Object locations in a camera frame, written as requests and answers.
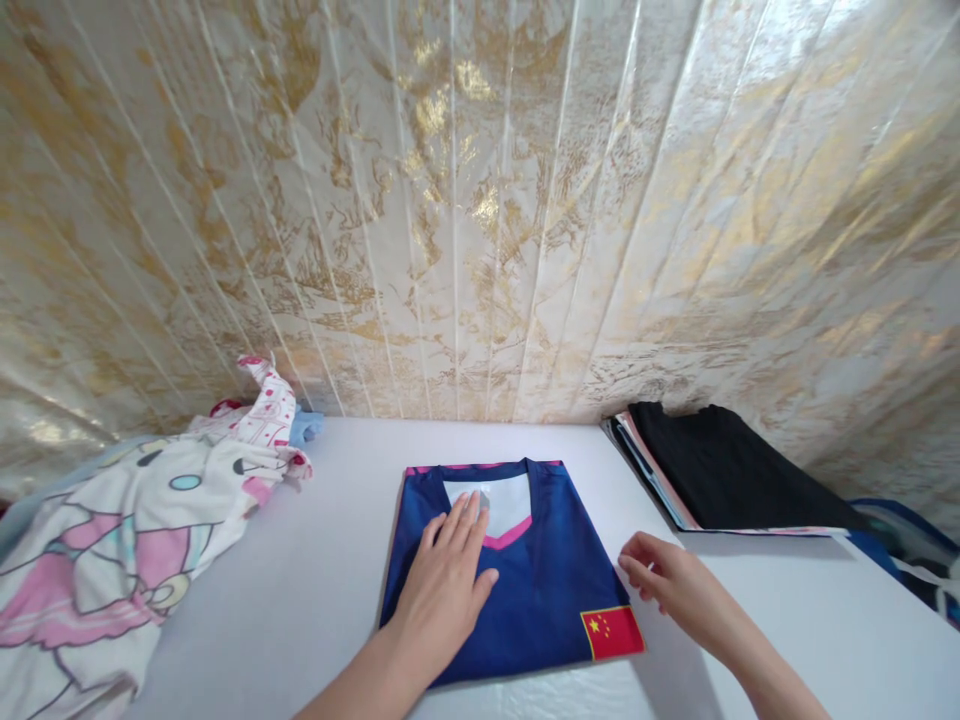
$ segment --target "hand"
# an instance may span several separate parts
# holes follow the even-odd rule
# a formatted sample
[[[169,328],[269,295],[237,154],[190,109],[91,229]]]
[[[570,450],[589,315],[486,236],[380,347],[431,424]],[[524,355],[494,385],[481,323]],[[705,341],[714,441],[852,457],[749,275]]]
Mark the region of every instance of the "hand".
[[[460,496],[450,515],[427,525],[400,593],[397,610],[381,632],[395,643],[405,667],[423,688],[453,660],[477,624],[499,573],[477,577],[489,512],[478,513],[480,494]]]
[[[623,546],[620,567],[640,599],[656,599],[704,650],[727,667],[767,640],[700,558],[682,547],[638,532]]]

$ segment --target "chinese flag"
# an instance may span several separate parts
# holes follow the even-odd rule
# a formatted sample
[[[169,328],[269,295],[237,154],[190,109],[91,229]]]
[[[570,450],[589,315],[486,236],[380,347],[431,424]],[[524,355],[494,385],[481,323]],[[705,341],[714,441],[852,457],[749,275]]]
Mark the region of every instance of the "chinese flag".
[[[580,618],[587,631],[594,660],[633,655],[646,650],[637,619],[629,605],[582,612]]]

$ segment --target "cartoon print fabric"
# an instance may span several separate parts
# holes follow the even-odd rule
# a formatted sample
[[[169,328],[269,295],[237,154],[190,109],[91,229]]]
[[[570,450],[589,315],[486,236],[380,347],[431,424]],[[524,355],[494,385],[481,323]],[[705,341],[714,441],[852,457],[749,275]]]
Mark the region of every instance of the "cartoon print fabric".
[[[285,477],[308,479],[290,447],[296,408],[269,362],[249,408],[128,447],[43,501],[0,566],[0,715],[117,717],[142,686],[160,627],[233,545]]]

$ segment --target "white table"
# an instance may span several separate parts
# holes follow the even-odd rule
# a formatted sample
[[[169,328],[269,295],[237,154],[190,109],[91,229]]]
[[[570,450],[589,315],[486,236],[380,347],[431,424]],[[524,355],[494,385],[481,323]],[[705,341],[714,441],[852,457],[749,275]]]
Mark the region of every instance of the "white table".
[[[279,489],[164,626],[128,717],[288,718],[376,626],[408,465],[561,459],[612,560],[637,529],[673,539],[595,427],[330,419],[316,475]],[[960,717],[960,633],[846,541],[682,536],[834,718]],[[727,670],[655,606],[632,659],[429,693],[416,718],[753,717]]]

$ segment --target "folded jersey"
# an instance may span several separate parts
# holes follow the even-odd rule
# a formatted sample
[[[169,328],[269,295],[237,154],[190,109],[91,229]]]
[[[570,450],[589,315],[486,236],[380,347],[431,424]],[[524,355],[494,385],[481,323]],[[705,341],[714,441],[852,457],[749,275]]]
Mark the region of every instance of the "folded jersey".
[[[490,512],[478,573],[497,568],[500,578],[435,686],[643,651],[626,590],[560,461],[407,468],[381,626],[423,528],[474,490]]]

